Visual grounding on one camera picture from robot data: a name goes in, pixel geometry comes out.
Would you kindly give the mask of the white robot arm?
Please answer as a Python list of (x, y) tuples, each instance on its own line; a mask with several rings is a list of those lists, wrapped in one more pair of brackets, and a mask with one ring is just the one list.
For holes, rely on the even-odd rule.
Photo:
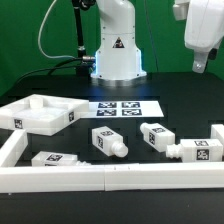
[[(91, 79), (105, 86), (130, 86), (145, 79), (135, 42), (135, 8), (129, 0), (96, 0), (101, 45)], [(185, 47), (194, 51), (192, 70), (205, 71), (209, 54), (224, 39), (224, 0), (174, 0), (176, 20), (186, 22)]]

